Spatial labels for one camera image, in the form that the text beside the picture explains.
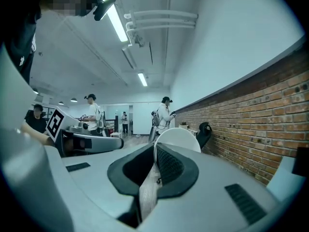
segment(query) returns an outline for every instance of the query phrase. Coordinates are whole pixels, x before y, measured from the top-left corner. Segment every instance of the black grille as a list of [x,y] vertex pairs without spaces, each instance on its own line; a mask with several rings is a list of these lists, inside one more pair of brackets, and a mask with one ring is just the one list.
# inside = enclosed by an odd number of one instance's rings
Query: black grille
[[249,225],[257,222],[266,215],[266,212],[240,185],[233,184],[226,186],[225,190],[246,218]]
[[183,163],[170,153],[157,147],[157,164],[162,185],[177,179],[183,173]]

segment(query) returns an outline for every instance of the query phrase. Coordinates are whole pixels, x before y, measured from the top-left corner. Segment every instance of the person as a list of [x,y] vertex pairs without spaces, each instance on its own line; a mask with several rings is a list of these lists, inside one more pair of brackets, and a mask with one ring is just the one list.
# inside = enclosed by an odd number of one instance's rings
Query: person
[[94,11],[98,19],[102,19],[106,11],[114,4],[115,0],[14,0],[17,9],[3,9],[5,34],[1,39],[5,42],[7,52],[24,80],[29,84],[30,71],[36,50],[35,31],[37,21],[41,18],[42,11],[55,11],[62,15],[85,16],[95,6],[100,6]]
[[91,135],[94,136],[102,136],[102,132],[100,131],[100,128],[98,128],[97,124],[97,118],[96,115],[101,112],[98,105],[96,104],[96,96],[94,94],[90,94],[85,96],[85,99],[87,99],[89,107],[88,117],[85,117],[82,119],[84,122],[88,122],[88,130],[90,131]]
[[128,120],[127,120],[126,112],[124,112],[124,114],[122,115],[121,121],[122,121],[123,132],[127,134]]
[[35,104],[33,107],[33,114],[26,117],[26,123],[34,130],[47,135],[46,120],[41,117],[43,107],[40,104]]
[[157,132],[159,135],[169,129],[170,122],[173,120],[173,118],[176,117],[176,114],[174,112],[171,114],[169,113],[169,105],[171,102],[173,101],[170,100],[169,97],[163,97],[162,102],[160,103],[157,110],[160,121],[159,126],[157,126]]

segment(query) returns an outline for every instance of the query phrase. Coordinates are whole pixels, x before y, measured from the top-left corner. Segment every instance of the ceiling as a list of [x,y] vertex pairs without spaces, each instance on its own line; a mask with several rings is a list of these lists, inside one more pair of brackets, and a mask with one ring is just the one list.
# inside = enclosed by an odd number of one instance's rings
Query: ceiling
[[[123,26],[124,14],[145,10],[177,10],[197,13],[197,0],[116,0]],[[151,43],[153,64],[143,49],[131,48],[136,69],[128,63],[109,17],[85,17],[44,12],[36,31],[37,50],[30,85],[54,96],[73,97],[87,90],[145,88],[137,72],[142,71],[149,88],[169,87],[177,71],[179,56],[192,29],[151,29],[139,31]]]

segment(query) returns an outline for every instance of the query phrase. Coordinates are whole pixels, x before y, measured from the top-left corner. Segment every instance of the white pipe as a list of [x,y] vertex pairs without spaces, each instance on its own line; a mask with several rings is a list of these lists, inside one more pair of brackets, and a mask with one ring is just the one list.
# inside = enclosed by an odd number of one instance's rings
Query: white pipe
[[135,32],[135,31],[140,31],[140,30],[146,30],[146,29],[164,29],[164,28],[184,28],[184,29],[194,29],[194,26],[187,26],[187,25],[156,25],[156,26],[147,26],[147,27],[142,27],[142,28],[137,28],[137,29],[129,29],[126,32]]
[[[181,12],[181,11],[174,11],[174,10],[148,10],[148,11],[139,11],[139,12],[134,12],[134,16],[144,16],[144,15],[177,15],[177,16],[185,16],[185,17],[190,17],[197,19],[198,15],[193,14],[193,13],[188,13],[188,12]],[[124,15],[125,19],[130,19],[131,14],[125,14]]]
[[[192,25],[194,26],[196,23],[194,21],[188,21],[183,19],[169,19],[169,18],[159,18],[159,19],[145,19],[145,20],[137,20],[135,21],[137,24],[143,24],[143,23],[160,23],[160,22],[172,22],[172,23],[182,23],[185,25]],[[126,29],[129,30],[129,26],[134,27],[134,23],[132,21],[129,21],[126,23]]]

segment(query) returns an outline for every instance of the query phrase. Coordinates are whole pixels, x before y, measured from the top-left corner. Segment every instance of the white jacket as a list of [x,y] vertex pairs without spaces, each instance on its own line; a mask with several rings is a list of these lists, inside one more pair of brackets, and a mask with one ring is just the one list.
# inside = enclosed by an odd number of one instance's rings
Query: white jacket
[[158,115],[160,119],[160,125],[158,126],[158,132],[162,134],[169,128],[170,121],[174,118],[173,115],[169,115],[169,108],[164,103],[160,103],[158,108]]

